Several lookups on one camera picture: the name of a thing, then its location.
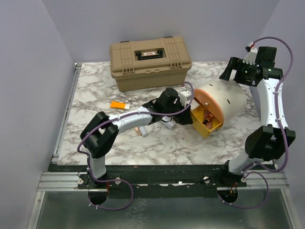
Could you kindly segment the small white box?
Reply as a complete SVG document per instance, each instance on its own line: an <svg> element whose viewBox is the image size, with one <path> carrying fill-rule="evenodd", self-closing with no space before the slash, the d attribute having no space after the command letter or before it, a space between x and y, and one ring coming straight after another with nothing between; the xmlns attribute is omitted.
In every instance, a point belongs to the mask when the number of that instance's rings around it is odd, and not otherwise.
<svg viewBox="0 0 305 229"><path fill-rule="evenodd" d="M199 106L200 106L200 104L197 103L195 100L193 100L192 103L191 103L191 110L194 110Z"/></svg>

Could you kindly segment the gold black lipstick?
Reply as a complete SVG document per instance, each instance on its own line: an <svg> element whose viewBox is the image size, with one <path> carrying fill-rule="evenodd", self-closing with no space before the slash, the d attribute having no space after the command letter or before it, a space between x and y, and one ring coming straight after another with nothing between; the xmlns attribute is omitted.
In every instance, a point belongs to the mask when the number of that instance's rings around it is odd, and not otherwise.
<svg viewBox="0 0 305 229"><path fill-rule="evenodd" d="M213 115L212 114L208 114L204 120L203 120L203 125L207 125L213 118Z"/></svg>

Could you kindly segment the pink blush palette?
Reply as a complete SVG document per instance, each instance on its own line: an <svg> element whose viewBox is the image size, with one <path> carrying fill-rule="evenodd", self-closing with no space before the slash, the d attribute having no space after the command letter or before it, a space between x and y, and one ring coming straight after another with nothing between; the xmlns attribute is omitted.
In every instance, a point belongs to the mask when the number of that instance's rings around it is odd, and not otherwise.
<svg viewBox="0 0 305 229"><path fill-rule="evenodd" d="M204 111L203 114L203 122L202 124L207 128L207 129L212 129L213 127L213 114L210 113L208 110Z"/></svg>

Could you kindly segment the white round makeup organizer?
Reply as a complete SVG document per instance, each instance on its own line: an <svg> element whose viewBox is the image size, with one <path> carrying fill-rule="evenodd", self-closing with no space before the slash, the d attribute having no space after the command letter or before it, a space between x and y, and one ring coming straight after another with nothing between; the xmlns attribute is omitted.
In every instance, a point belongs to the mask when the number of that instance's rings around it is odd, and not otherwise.
<svg viewBox="0 0 305 229"><path fill-rule="evenodd" d="M233 80L214 79L194 89L194 99L200 104L190 115L193 127L204 138L220 129L226 121L245 110L247 96L243 88ZM204 111L213 114L213 127L207 129L203 124Z"/></svg>

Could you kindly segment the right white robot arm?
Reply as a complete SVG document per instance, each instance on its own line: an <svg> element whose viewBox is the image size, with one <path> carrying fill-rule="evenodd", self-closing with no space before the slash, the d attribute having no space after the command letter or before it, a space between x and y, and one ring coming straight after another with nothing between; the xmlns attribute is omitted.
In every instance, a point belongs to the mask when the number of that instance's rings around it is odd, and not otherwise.
<svg viewBox="0 0 305 229"><path fill-rule="evenodd" d="M233 80L247 85L252 94L257 94L255 102L259 104L260 127L250 134L245 142L245 152L228 161L228 170L219 174L220 183L229 187L250 168L279 159L287 152L295 140L295 131L290 130L285 120L282 87L284 75L282 69L275 68L275 47L246 47L248 54L244 59L231 57L225 71L219 77L229 81L232 71L236 71Z"/></svg>

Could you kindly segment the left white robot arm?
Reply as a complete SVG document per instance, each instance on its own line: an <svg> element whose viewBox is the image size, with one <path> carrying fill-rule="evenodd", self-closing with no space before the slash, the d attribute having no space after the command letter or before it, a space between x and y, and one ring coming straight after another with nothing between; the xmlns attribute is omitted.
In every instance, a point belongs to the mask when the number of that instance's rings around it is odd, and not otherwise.
<svg viewBox="0 0 305 229"><path fill-rule="evenodd" d="M158 98L134 111L112 116L98 112L80 134L80 146L86 149L84 154L90 173L89 183L94 188L101 188L105 184L105 156L119 134L135 127L165 122L165 118L180 125L192 124L190 110L193 97L193 89L178 92L168 87Z"/></svg>

